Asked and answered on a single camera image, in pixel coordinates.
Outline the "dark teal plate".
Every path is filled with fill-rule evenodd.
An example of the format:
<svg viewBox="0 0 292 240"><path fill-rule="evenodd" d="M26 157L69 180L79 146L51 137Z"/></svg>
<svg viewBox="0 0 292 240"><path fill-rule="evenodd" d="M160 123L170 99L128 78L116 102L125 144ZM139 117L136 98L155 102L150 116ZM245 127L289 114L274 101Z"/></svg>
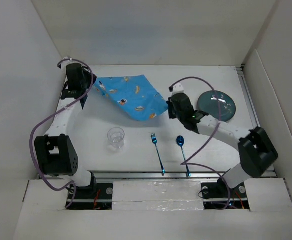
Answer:
<svg viewBox="0 0 292 240"><path fill-rule="evenodd" d="M212 90L202 93L197 100L197 109L210 114L223 122L230 121L235 113L236 106L233 99L221 91Z"/></svg>

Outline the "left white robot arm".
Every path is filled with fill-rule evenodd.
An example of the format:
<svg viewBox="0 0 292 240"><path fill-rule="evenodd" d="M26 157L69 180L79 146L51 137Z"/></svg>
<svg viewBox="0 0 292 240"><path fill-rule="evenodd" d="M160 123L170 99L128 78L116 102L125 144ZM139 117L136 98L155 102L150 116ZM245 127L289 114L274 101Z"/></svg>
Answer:
<svg viewBox="0 0 292 240"><path fill-rule="evenodd" d="M73 58L61 60L57 66L66 71L66 80L56 113L36 125L33 131L49 120L52 120L51 126L43 136L31 133L31 157L42 179L45 176L67 176L84 197L92 198L97 194L97 185L92 182L92 174L79 162L69 134L84 109L96 75L86 63Z"/></svg>

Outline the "blue metal spoon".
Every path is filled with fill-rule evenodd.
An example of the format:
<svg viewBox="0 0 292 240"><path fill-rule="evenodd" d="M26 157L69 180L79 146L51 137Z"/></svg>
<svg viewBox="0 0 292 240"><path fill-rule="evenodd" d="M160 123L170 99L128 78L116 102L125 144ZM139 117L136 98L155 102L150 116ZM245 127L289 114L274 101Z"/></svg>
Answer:
<svg viewBox="0 0 292 240"><path fill-rule="evenodd" d="M183 156L183 160L184 160L184 165L185 165L185 168L186 168L186 175L187 177L190 177L191 174L190 174L190 171L189 171L189 168L187 166L187 163L186 163L186 158L185 158L185 154L184 154L184 150L183 150L183 145L184 145L184 138L179 135L176 137L176 144L180 147L181 149L181 153L182 153L182 156Z"/></svg>

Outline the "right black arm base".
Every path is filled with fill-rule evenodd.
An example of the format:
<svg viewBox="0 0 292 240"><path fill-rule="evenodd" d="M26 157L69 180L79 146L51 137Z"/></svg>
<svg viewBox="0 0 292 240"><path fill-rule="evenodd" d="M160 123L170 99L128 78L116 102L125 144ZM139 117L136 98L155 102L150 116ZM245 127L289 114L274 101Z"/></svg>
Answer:
<svg viewBox="0 0 292 240"><path fill-rule="evenodd" d="M197 196L203 200L204 210L221 210L223 207L227 210L250 209L244 183L230 189L228 198L228 191L224 186L218 188L217 182L204 182L201 183Z"/></svg>

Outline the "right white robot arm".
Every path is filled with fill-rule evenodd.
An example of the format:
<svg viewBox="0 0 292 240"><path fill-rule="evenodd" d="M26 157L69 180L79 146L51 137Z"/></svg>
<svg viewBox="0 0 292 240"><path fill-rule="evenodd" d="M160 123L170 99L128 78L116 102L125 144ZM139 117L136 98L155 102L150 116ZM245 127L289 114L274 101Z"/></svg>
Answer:
<svg viewBox="0 0 292 240"><path fill-rule="evenodd" d="M246 129L218 121L206 112L194 110L184 93L171 95L167 101L168 116L199 135L223 142L239 153L240 163L223 175L217 184L218 194L228 197L242 182L259 178L277 160L278 153L261 127Z"/></svg>

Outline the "blue metal fork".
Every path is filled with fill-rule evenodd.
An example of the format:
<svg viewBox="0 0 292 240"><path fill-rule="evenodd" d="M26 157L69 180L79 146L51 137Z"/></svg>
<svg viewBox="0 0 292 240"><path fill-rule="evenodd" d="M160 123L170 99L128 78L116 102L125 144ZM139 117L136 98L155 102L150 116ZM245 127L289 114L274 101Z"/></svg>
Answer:
<svg viewBox="0 0 292 240"><path fill-rule="evenodd" d="M153 143L153 145L155 146L155 149L156 149L156 153L157 153L157 156L158 156L158 159L159 159L159 163L160 163L160 167L161 167L161 173L162 175L165 174L165 169L163 167L163 164L162 164L162 161L161 161L161 158L160 158L160 154L159 154L159 151L158 151L158 148L157 148L157 138L156 138L156 135L155 133L151 133L151 141Z"/></svg>

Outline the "clear plastic cup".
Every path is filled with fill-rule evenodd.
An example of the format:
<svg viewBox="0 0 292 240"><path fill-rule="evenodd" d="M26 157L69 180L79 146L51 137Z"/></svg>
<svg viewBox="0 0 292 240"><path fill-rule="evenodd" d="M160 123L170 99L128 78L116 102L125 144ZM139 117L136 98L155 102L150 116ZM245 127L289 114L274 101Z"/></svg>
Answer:
<svg viewBox="0 0 292 240"><path fill-rule="evenodd" d="M119 127L113 127L107 133L108 141L116 149L120 149L124 146L124 137L125 132Z"/></svg>

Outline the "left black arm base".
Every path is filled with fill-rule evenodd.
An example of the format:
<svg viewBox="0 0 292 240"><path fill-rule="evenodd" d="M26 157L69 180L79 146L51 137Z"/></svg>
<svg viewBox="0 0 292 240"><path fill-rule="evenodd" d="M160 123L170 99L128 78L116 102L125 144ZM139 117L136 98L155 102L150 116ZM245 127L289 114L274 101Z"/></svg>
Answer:
<svg viewBox="0 0 292 240"><path fill-rule="evenodd" d="M77 190L68 210L112 210L113 183L97 183L93 191Z"/></svg>

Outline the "blue space print placemat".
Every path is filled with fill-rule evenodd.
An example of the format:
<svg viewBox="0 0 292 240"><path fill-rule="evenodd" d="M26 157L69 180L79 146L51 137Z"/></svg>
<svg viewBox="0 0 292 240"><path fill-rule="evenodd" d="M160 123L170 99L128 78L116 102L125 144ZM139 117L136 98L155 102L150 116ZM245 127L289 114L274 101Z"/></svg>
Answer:
<svg viewBox="0 0 292 240"><path fill-rule="evenodd" d="M168 109L164 98L144 75L98 77L93 89L136 121L153 119Z"/></svg>

